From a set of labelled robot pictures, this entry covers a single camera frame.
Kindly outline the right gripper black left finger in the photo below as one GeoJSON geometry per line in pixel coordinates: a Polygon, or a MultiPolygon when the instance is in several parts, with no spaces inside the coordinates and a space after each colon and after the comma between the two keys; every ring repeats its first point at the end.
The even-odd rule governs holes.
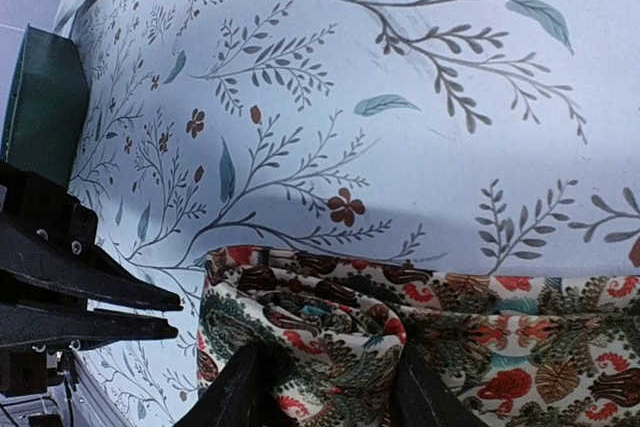
{"type": "Polygon", "coordinates": [[[279,426],[280,408],[267,392],[258,344],[239,349],[184,415],[186,427],[279,426]]]}

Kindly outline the cream floral patterned tie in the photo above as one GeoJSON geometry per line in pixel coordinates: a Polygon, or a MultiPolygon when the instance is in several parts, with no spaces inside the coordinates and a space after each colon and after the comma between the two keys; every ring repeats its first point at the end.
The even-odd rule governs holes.
{"type": "Polygon", "coordinates": [[[296,426],[387,426],[415,349],[490,426],[635,426],[639,280],[433,272],[260,246],[204,260],[198,382],[257,343],[296,426]]]}

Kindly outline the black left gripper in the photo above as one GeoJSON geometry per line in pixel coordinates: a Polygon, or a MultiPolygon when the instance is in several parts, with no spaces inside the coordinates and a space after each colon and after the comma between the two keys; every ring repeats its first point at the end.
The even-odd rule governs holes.
{"type": "Polygon", "coordinates": [[[135,277],[100,271],[69,248],[71,233],[93,240],[97,217],[64,189],[1,163],[1,393],[44,393],[47,355],[120,341],[173,339],[164,318],[87,311],[87,299],[142,310],[177,312],[180,297],[135,277]]]}

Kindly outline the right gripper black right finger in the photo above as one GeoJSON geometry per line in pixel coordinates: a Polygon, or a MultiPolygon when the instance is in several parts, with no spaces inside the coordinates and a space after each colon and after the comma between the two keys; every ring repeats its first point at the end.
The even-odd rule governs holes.
{"type": "Polygon", "coordinates": [[[405,346],[393,380],[389,407],[392,426],[485,427],[430,369],[416,346],[405,346]]]}

